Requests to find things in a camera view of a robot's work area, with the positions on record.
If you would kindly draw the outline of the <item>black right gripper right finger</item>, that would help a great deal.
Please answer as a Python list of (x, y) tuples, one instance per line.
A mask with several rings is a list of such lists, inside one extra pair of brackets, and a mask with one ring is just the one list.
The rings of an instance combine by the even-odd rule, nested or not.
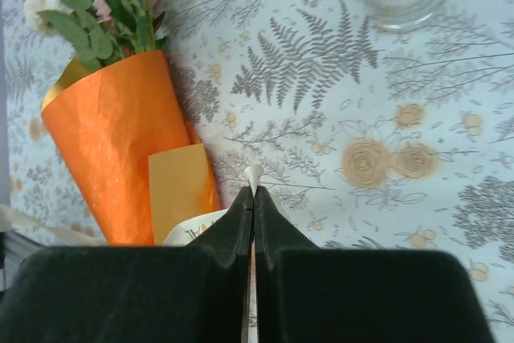
[(253, 219), (261, 342), (493, 341), (453, 255), (318, 247), (264, 187)]

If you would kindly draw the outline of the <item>artificial flower bunch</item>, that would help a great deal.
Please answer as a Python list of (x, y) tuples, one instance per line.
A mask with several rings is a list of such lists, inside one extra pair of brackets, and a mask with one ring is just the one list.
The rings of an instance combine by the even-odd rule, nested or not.
[(130, 56), (163, 48), (160, 0), (25, 0), (29, 27), (60, 35), (78, 60), (96, 71)]

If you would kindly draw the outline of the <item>orange paper bouquet wrap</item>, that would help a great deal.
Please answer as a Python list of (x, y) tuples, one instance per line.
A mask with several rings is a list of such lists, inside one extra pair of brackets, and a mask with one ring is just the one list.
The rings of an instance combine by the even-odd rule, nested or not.
[(220, 209), (162, 51), (98, 71), (72, 60), (41, 115), (108, 243), (159, 245), (178, 224)]

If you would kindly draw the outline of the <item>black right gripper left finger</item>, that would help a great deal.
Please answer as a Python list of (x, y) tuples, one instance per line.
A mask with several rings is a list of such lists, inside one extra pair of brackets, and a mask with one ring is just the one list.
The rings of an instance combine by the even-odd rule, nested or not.
[(1, 301), (4, 342), (245, 342), (253, 194), (183, 247), (47, 247)]

